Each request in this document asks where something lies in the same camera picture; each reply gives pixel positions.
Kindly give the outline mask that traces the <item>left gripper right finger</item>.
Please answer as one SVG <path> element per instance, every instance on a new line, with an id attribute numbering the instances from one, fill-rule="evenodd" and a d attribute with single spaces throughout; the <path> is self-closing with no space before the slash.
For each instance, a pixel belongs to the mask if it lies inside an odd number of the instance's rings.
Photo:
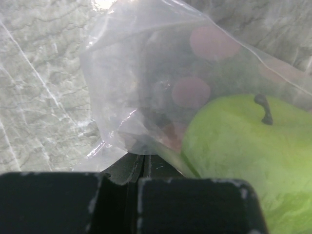
<path id="1" fill-rule="evenodd" d="M 184 178 L 159 156 L 146 156 L 138 181 L 140 234 L 266 234 L 253 187 L 243 180 Z"/>

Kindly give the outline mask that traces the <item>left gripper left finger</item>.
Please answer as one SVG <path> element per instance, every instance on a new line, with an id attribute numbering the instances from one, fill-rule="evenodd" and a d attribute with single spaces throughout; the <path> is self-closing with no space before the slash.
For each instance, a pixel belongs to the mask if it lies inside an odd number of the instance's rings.
<path id="1" fill-rule="evenodd" d="M 10 172 L 0 176 L 3 234 L 131 234 L 132 188 L 144 156 L 126 154 L 102 172 Z"/>

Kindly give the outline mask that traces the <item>fake green apple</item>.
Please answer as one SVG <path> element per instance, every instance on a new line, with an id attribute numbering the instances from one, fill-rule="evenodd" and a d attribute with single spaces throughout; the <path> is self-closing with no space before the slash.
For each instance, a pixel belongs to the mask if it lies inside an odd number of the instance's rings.
<path id="1" fill-rule="evenodd" d="M 270 233 L 311 233 L 311 113 L 272 96 L 219 97 L 190 122 L 181 155 L 196 177 L 250 183 Z"/>

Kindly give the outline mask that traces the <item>clear zip top bag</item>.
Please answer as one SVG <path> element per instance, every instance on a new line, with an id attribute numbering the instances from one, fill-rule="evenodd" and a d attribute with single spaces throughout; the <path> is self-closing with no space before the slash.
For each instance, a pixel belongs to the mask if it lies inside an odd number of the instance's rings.
<path id="1" fill-rule="evenodd" d="M 126 153 L 179 152 L 197 112 L 222 96 L 264 93 L 312 108 L 312 77 L 219 26 L 182 0 L 117 0 L 80 49 L 100 138 L 75 171 Z"/>

